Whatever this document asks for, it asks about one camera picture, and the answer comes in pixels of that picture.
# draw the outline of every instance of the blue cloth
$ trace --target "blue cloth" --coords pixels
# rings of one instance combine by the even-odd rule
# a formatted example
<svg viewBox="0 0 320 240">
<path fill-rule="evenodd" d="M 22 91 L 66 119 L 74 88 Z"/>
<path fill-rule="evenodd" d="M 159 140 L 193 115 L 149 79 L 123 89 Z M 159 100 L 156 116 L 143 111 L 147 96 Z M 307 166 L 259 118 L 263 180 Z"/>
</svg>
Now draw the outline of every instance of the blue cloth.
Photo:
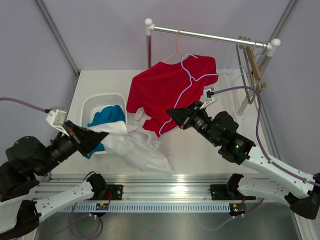
<svg viewBox="0 0 320 240">
<path fill-rule="evenodd" d="M 122 111 L 119 105 L 107 106 L 104 109 L 102 109 L 101 112 L 97 112 L 94 115 L 92 123 L 89 123 L 88 127 L 106 123 L 114 123 L 117 121 L 126 122 L 126 116 L 124 114 L 124 111 Z M 90 159 L 94 152 L 101 152 L 104 150 L 104 145 L 102 143 L 99 143 L 99 145 L 92 152 L 90 152 L 90 156 L 87 156 L 86 158 Z"/>
</svg>

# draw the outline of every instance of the red shirt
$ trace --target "red shirt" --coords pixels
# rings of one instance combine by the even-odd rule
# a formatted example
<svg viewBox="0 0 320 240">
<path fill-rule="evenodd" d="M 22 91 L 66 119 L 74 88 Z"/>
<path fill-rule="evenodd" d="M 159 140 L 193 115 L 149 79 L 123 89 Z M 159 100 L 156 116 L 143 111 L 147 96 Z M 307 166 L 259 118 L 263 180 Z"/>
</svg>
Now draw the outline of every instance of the red shirt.
<svg viewBox="0 0 320 240">
<path fill-rule="evenodd" d="M 189 56 L 183 61 L 183 66 L 189 70 L 195 79 L 205 74 L 216 74 L 216 60 L 210 56 Z M 199 81 L 192 81 L 192 86 L 181 96 L 176 108 L 185 108 L 194 101 L 200 99 L 204 87 L 218 81 L 218 75 L 206 76 Z M 187 72 L 181 67 L 181 63 L 167 64 L 158 62 L 148 70 L 138 74 L 132 79 L 126 110 L 136 113 L 143 107 L 144 112 L 151 117 L 146 120 L 143 128 L 160 136 L 159 130 L 162 125 L 171 119 L 166 113 L 167 109 L 174 108 L 181 92 L 190 85 Z M 161 134 L 175 128 L 177 124 L 171 120 Z"/>
</svg>

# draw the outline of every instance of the gray wall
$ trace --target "gray wall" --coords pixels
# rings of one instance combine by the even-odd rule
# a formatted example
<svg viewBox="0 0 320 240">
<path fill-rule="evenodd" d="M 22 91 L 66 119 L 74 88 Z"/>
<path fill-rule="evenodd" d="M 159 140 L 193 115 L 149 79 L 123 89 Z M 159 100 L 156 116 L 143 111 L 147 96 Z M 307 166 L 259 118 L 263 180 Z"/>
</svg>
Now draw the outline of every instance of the gray wall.
<svg viewBox="0 0 320 240">
<path fill-rule="evenodd" d="M 0 1 L 0 98 L 12 97 L 42 108 L 68 107 L 76 78 L 33 0 Z M 13 102 L 0 102 L 0 164 L 19 138 L 44 144 L 55 131 L 46 114 Z"/>
<path fill-rule="evenodd" d="M 308 173 L 320 172 L 320 1 L 299 1 L 281 46 L 265 72 L 263 100 L 281 158 Z M 320 214 L 314 222 L 320 236 Z"/>
<path fill-rule="evenodd" d="M 267 41 L 288 0 L 45 0 L 70 53 L 82 70 L 145 69 L 144 21 L 161 27 Z M 230 43 L 180 36 L 185 53 L 214 56 L 219 68 L 234 68 Z M 153 34 L 153 63 L 175 50 L 171 33 Z"/>
</svg>

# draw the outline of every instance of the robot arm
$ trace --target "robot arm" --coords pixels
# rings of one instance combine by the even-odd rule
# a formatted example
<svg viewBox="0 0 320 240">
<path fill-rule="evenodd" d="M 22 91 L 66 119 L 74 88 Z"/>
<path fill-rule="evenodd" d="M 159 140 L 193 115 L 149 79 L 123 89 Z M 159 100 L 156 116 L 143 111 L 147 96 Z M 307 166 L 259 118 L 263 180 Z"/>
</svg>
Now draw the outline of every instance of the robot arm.
<svg viewBox="0 0 320 240">
<path fill-rule="evenodd" d="M 59 210 L 81 200 L 101 199 L 107 184 L 100 174 L 92 174 L 78 186 L 56 196 L 32 200 L 30 190 L 39 184 L 35 175 L 45 176 L 76 151 L 87 156 L 108 133 L 94 132 L 65 121 L 66 111 L 54 107 L 47 121 L 60 133 L 44 146 L 25 136 L 6 150 L 8 161 L 0 166 L 0 240 L 30 233 L 39 223 Z"/>
<path fill-rule="evenodd" d="M 254 169 L 273 180 L 233 174 L 226 185 L 229 195 L 275 200 L 302 217 L 315 219 L 320 206 L 320 174 L 302 172 L 272 156 L 267 159 L 260 147 L 236 132 L 239 125 L 226 111 L 212 119 L 202 105 L 196 101 L 186 108 L 166 112 L 181 129 L 193 127 L 215 147 L 220 147 L 218 153 L 227 161 Z"/>
</svg>

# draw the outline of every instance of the white tabletop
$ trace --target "white tabletop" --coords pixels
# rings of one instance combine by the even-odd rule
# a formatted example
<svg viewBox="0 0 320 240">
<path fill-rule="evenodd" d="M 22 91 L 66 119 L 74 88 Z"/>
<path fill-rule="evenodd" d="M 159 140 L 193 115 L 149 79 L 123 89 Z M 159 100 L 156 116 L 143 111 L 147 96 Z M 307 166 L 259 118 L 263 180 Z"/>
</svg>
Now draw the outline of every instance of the white tabletop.
<svg viewBox="0 0 320 240">
<path fill-rule="evenodd" d="M 81 121 L 81 110 L 83 102 L 97 94 L 119 93 L 128 99 L 132 78 L 142 70 L 90 70 L 81 71 L 75 93 L 72 99 L 68 119 L 79 125 Z M 231 72 L 230 69 L 218 69 L 218 73 Z M 224 89 L 234 80 L 240 71 L 234 71 L 233 75 L 220 75 L 214 84 L 215 90 Z M 242 85 L 241 78 L 233 86 Z M 221 111 L 227 111 L 234 115 L 245 97 L 243 89 L 222 93 L 217 102 L 209 106 L 206 111 L 209 116 L 215 117 Z M 257 143 L 255 126 L 257 121 L 257 109 L 254 104 L 248 105 L 244 111 L 242 126 L 238 132 Z M 128 124 L 142 126 L 143 121 L 134 121 L 133 114 L 128 113 Z M 261 127 L 259 128 L 261 141 L 265 147 L 266 141 Z M 254 174 L 252 169 L 229 163 L 218 154 L 218 148 L 211 145 L 204 137 L 194 129 L 176 129 L 167 136 L 160 137 L 162 145 L 160 150 L 165 155 L 172 155 L 174 174 L 177 175 L 208 175 L 208 174 Z M 145 176 L 163 175 L 163 173 L 152 171 L 140 171 L 126 165 L 121 156 L 116 154 L 96 154 L 86 159 L 76 152 L 67 160 L 62 162 L 54 170 L 55 175 L 87 174 L 95 171 L 100 174 Z"/>
</svg>

